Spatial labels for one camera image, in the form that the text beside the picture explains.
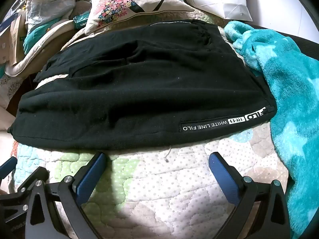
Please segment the clear plastic bag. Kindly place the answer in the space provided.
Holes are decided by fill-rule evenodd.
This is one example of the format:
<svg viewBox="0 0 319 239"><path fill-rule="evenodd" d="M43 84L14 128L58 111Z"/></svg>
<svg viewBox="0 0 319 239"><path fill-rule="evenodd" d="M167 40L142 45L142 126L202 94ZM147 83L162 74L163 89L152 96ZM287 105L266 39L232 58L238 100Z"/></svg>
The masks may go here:
<svg viewBox="0 0 319 239"><path fill-rule="evenodd" d="M27 0L28 34L44 23L62 18L71 12L75 5L75 0Z"/></svg>

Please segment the floral print cushion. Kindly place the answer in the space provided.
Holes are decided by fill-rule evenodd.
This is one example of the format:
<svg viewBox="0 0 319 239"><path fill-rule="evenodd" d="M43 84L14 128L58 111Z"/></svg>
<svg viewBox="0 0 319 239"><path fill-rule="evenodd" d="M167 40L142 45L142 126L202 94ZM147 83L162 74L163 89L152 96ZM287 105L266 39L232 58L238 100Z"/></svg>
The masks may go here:
<svg viewBox="0 0 319 239"><path fill-rule="evenodd" d="M100 28L127 21L139 15L154 15L162 12L187 11L193 7L182 0L91 0L91 11L85 26L89 35Z"/></svg>

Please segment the black pants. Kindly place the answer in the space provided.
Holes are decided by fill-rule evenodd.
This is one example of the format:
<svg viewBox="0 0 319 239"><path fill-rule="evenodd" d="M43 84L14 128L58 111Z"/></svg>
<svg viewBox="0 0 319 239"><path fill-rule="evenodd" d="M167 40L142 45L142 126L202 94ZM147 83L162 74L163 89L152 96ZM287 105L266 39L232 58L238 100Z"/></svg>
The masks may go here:
<svg viewBox="0 0 319 239"><path fill-rule="evenodd" d="M199 20L101 33L50 58L8 131L53 150L163 147L218 138L269 121L274 96Z"/></svg>

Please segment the turquoise fleece blanket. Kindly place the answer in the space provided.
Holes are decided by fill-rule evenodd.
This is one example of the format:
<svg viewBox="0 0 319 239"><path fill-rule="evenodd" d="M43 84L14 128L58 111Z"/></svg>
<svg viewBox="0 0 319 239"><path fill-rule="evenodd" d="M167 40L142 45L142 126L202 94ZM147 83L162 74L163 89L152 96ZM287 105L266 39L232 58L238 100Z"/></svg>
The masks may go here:
<svg viewBox="0 0 319 239"><path fill-rule="evenodd" d="M287 205L292 236L300 238L318 211L318 60L274 30L231 21L224 32L246 65L263 75L276 100L271 136L294 181Z"/></svg>

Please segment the teal package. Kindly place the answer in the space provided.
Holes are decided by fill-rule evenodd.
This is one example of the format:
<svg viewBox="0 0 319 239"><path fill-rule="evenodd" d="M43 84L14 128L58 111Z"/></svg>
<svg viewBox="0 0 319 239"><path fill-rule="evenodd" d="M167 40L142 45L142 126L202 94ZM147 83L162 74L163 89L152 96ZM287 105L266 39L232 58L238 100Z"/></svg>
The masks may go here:
<svg viewBox="0 0 319 239"><path fill-rule="evenodd" d="M73 18L75 29L82 29L86 26L90 11L86 11Z"/></svg>

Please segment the teal folded cloth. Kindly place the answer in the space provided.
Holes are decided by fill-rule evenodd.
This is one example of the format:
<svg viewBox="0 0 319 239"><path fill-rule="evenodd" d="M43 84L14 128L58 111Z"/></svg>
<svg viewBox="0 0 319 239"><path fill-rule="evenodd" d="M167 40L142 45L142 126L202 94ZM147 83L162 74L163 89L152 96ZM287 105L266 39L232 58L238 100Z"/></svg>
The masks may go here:
<svg viewBox="0 0 319 239"><path fill-rule="evenodd" d="M41 26L36 27L33 31L27 34L23 42L24 54L27 55L32 47L47 33L48 29L50 29L60 20L61 18L51 20L47 23L42 24Z"/></svg>

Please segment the folded beige quilt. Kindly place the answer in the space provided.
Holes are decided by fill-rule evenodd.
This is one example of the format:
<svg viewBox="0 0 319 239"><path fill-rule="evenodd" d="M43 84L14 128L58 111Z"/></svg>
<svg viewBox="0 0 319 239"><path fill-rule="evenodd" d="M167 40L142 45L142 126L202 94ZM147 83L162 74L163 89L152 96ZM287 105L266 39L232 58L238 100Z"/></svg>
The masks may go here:
<svg viewBox="0 0 319 239"><path fill-rule="evenodd" d="M13 66L6 64L5 74L25 79L29 75L39 72L47 61L71 40L77 31L73 20L61 21L31 48L22 61Z"/></svg>

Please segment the brown cardboard box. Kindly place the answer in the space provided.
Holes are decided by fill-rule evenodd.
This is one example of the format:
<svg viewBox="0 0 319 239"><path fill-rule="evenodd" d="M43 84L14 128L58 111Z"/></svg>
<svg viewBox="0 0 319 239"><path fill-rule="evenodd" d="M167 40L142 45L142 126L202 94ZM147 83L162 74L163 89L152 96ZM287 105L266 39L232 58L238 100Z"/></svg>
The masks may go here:
<svg viewBox="0 0 319 239"><path fill-rule="evenodd" d="M1 32L1 64L13 66L24 59L23 42L26 35L25 14L21 13Z"/></svg>

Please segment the patchwork quilted bedspread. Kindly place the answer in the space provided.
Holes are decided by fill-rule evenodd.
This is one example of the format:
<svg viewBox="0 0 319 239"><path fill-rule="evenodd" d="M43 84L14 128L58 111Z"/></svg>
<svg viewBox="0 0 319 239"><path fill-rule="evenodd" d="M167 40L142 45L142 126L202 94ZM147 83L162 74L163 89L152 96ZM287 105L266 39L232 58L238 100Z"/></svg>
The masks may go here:
<svg viewBox="0 0 319 239"><path fill-rule="evenodd" d="M181 19L217 23L214 25L226 41L223 20L213 20L215 17L202 12L180 14L138 16L87 38L80 30L62 51L99 32ZM108 166L83 205L85 214L103 238L214 237L234 208L209 169L208 158L214 151L241 175L255 182L279 180L286 191L288 170L275 152L266 122L228 137L193 144L109 152ZM37 167L49 171L49 183L60 182L93 157L88 151L45 150L18 142L11 154L18 158L18 164L10 192L17 190Z"/></svg>

